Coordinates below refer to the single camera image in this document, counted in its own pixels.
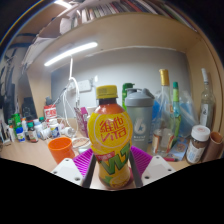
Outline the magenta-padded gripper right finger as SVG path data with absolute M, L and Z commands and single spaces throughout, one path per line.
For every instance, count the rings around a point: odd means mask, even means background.
M 151 156 L 135 146 L 131 147 L 129 161 L 137 188 L 175 172 L 161 156 Z

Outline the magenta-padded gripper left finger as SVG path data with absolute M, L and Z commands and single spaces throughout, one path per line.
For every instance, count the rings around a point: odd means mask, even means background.
M 73 159 L 63 159 L 52 174 L 84 188 L 93 188 L 97 184 L 96 158 L 91 149 L 82 152 Z

